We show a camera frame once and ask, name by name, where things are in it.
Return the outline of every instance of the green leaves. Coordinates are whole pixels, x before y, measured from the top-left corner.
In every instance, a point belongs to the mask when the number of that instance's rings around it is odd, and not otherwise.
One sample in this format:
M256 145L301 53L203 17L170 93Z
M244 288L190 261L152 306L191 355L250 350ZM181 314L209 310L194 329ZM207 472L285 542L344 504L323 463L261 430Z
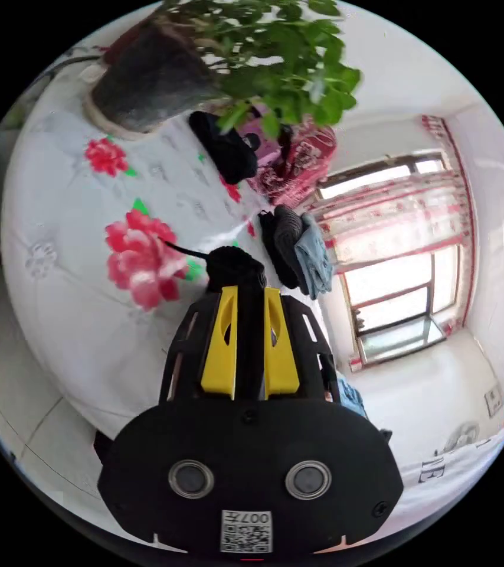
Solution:
M241 100L233 106L226 114L219 118L217 126L221 129L221 134L226 134L235 126L240 126L246 119L246 114L250 108L249 102Z
M341 67L342 68L338 73L338 87L344 93L351 93L362 78L361 72L359 69L352 69L351 67L344 66Z
M325 16L340 16L341 11L336 7L335 0L309 0L309 9Z
M280 134L280 121L274 112L269 112L262 116L262 130L269 138L277 138Z
M329 89L320 103L327 124L337 124L342 118L342 95L336 90Z
M288 22L296 22L301 19L303 15L303 10L298 4L289 4L288 6L283 6L277 13L278 18L286 19Z
M326 47L325 55L323 55L325 66L332 67L341 62L344 46L344 43L338 37L334 35L327 36L324 45Z
M248 109L262 100L266 136L275 138L280 123L298 124L305 114L321 126L340 121L356 105L352 92L361 72L343 64L341 15L335 0L166 0L176 22L190 25L199 55L213 54L221 92L232 98L220 118L223 132L246 121ZM304 19L304 6L322 14ZM275 18L264 15L276 13ZM263 60L255 65L257 59Z
M318 27L324 34L340 34L341 29L329 19L316 19L312 25Z
M350 110L356 106L356 99L349 93L341 93L342 109Z

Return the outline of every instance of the plant pot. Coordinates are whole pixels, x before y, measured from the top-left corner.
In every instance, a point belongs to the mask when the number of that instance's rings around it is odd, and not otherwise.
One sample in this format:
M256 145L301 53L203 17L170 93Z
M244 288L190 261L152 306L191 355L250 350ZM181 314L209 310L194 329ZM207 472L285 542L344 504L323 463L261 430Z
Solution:
M129 39L85 99L87 116L98 128L139 139L218 96L215 73L174 25L147 20Z

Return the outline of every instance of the yellow robot part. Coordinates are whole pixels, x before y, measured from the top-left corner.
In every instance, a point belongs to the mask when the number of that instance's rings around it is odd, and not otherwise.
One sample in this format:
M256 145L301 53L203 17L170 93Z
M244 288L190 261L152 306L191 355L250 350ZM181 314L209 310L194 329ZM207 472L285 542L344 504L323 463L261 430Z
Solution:
M230 327L228 344L224 337ZM204 392L224 394L234 400L236 382L236 341L238 327L238 287L222 289L217 317L201 377Z
M276 336L273 344L271 332ZM264 290L264 388L266 399L277 394L295 394L299 375L283 313L280 290Z

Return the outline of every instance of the black bag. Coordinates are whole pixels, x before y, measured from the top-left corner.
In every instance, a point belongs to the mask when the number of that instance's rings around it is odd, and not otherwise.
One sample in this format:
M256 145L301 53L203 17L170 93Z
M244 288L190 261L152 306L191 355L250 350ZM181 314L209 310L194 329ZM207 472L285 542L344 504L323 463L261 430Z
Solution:
M218 116L198 110L189 116L189 127L227 183L236 185L243 179L254 177L258 170L258 158L254 150L234 128L221 134L217 120Z

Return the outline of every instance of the red flower pattern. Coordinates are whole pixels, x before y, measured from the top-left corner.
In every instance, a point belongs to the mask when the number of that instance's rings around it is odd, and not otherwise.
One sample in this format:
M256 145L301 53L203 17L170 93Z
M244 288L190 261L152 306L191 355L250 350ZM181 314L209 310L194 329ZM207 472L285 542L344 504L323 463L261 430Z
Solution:
M238 190L238 185L231 185L230 183L227 183L223 179L222 175L219 175L219 178L222 184L225 186L226 190L228 191L228 195L230 196L230 198L236 203L240 203L240 201L242 200L242 195Z
M256 238L256 229L254 228L254 223L251 220L248 221L248 234L252 238Z
M179 299L174 278L184 278L189 267L183 254L164 244L177 240L167 224L133 209L126 222L108 225L106 234L113 251L107 260L109 279L117 288L129 290L145 311Z
M116 177L119 171L129 169L124 150L108 138L91 140L85 150L85 157L91 162L93 171Z

